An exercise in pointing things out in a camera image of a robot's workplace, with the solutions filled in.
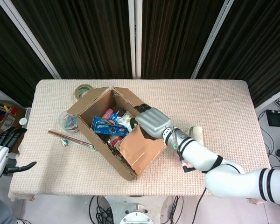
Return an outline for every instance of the open cardboard box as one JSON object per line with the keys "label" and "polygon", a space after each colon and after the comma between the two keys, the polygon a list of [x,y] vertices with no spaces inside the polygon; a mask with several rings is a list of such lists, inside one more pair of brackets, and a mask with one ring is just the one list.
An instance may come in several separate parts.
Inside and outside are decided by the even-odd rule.
{"label": "open cardboard box", "polygon": [[145,139],[139,126],[136,126],[116,145],[122,155],[118,156],[90,127],[95,116],[101,117],[107,109],[116,105],[136,117],[139,112],[134,107],[141,104],[143,102],[127,88],[103,87],[92,89],[68,110],[68,113],[77,115],[78,129],[127,180],[141,175],[163,152],[166,148],[163,140]]}

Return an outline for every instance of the packaging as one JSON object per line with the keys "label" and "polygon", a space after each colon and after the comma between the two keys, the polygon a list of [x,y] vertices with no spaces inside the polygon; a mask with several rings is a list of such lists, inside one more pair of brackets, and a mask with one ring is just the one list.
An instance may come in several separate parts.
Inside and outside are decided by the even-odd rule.
{"label": "packaging", "polygon": [[137,126],[121,142],[116,143],[119,156],[100,139],[91,125],[94,117],[102,117],[107,109],[114,106],[122,107],[136,117],[139,112],[134,107],[143,103],[127,88],[103,87],[92,89],[68,110],[68,113],[77,115],[78,129],[127,180],[140,176],[156,160],[166,148],[163,140],[145,139]]}
{"label": "packaging", "polygon": [[[0,104],[7,105],[9,108],[11,108],[10,112],[6,113],[4,119],[0,122],[0,134],[5,132],[10,127],[21,128],[22,126],[20,125],[19,121],[21,118],[25,117],[25,112],[17,108],[15,105],[11,104],[10,102],[0,101]],[[22,142],[23,136],[24,135],[22,135],[18,139],[16,145],[13,147],[13,153],[19,153],[18,147]]]}
{"label": "packaging", "polygon": [[96,134],[112,134],[125,137],[129,131],[126,127],[116,124],[113,120],[94,117],[92,129]]}

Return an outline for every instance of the chopstick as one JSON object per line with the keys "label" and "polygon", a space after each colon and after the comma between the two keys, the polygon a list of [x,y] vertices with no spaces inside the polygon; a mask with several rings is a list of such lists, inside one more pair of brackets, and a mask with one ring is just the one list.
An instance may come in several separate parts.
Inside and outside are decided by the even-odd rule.
{"label": "chopstick", "polygon": [[63,139],[67,139],[69,141],[72,141],[72,142],[75,142],[77,144],[80,144],[82,146],[85,146],[85,147],[88,147],[88,148],[91,148],[91,149],[94,149],[94,146],[93,144],[90,144],[90,143],[87,143],[87,142],[84,142],[84,141],[81,141],[81,140],[78,140],[78,139],[74,139],[72,137],[69,137],[69,136],[66,136],[64,134],[60,134],[58,132],[54,132],[54,131],[51,131],[50,129],[48,130],[48,133],[52,134],[52,135],[55,135],[55,136],[59,136]]}

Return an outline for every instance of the masking tape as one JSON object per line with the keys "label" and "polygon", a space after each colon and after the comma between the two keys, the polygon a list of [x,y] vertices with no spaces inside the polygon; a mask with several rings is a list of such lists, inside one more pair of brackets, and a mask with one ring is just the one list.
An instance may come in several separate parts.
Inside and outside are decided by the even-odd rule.
{"label": "masking tape", "polygon": [[79,100],[80,98],[82,98],[89,90],[92,90],[93,87],[91,85],[88,84],[82,84],[79,85],[76,89],[75,89],[75,98],[77,100]]}

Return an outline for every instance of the blue snack package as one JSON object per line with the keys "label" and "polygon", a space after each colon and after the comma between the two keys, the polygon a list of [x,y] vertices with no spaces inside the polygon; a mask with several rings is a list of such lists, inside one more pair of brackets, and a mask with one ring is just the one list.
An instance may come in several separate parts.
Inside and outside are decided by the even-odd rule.
{"label": "blue snack package", "polygon": [[113,120],[94,117],[92,129],[97,134],[112,134],[125,137],[129,134],[126,127],[116,124]]}
{"label": "blue snack package", "polygon": [[118,117],[118,113],[119,113],[119,112],[113,113],[113,114],[111,115],[110,119],[111,119],[111,120],[114,120],[114,121],[116,122],[116,119],[117,119],[117,117]]}

